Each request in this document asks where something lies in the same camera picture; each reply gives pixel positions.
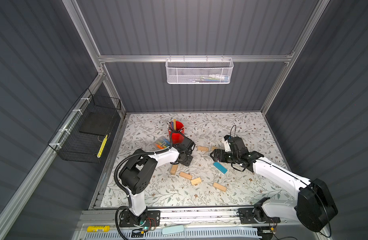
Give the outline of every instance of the black wire basket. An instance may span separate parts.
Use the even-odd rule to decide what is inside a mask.
[[[71,122],[61,129],[70,111],[48,145],[63,160],[100,163],[100,159],[105,159],[108,155],[121,121],[120,99],[91,94],[80,109],[72,111],[75,115]],[[59,140],[51,142],[60,131]]]

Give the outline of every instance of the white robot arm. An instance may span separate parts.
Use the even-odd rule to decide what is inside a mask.
[[[335,203],[323,181],[319,179],[311,181],[283,169],[258,152],[249,152],[239,137],[229,138],[228,141],[230,151],[215,149],[210,154],[214,161],[239,164],[273,181],[295,199],[293,201],[274,200],[268,197],[261,199],[254,205],[255,219],[258,222],[266,222],[271,217],[287,218],[299,220],[308,229],[318,232],[337,215]],[[192,157],[184,154],[183,149],[192,149],[193,145],[189,143],[184,145],[184,148],[174,146],[165,152],[131,157],[119,172],[118,176],[129,193],[129,210],[135,222],[145,221],[147,206],[144,189],[155,168],[167,163],[178,163],[177,160],[190,164],[186,158],[189,157],[191,160]],[[143,168],[139,170],[136,165],[143,165]]]

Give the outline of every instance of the white wire basket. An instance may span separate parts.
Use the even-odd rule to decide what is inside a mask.
[[[233,61],[231,58],[181,61],[167,58],[165,67],[169,84],[228,84]]]

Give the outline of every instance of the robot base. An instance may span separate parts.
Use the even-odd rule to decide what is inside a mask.
[[[131,218],[129,213],[130,212],[128,209],[125,209],[124,211],[121,212],[119,227],[138,227],[138,223],[134,221],[133,218]],[[151,221],[151,227],[157,227],[160,225],[160,211],[147,210],[146,220],[142,225],[143,227],[149,227],[148,218],[151,219],[153,218],[156,221],[156,222],[153,220]]]
[[[254,223],[280,223],[280,218],[272,217],[267,219],[257,219],[257,216],[253,215],[253,208],[242,208],[238,209],[242,215],[240,215],[241,224],[254,224]]]

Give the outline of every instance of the flower pattern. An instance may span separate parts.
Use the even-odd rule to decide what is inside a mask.
[[[241,137],[249,151],[258,151],[277,165],[286,169],[284,160],[273,136],[263,118],[257,113],[153,113],[130,114],[114,168],[136,149],[156,151],[153,142],[160,136],[169,139],[167,122],[172,118],[182,122],[185,134],[196,146],[224,148],[223,137],[236,124],[236,135]],[[250,171],[239,172],[230,164],[221,163],[228,171],[222,174],[213,166],[209,152],[193,151],[189,167],[179,164],[176,175],[170,175],[171,165],[157,168],[145,189],[147,206],[214,206],[254,204],[263,197],[293,200],[284,189],[263,176]],[[202,182],[192,186],[191,182],[179,176],[180,172],[201,177]],[[125,193],[113,179],[113,172],[107,184],[101,207],[128,205]],[[222,192],[213,187],[217,182],[227,187]]]

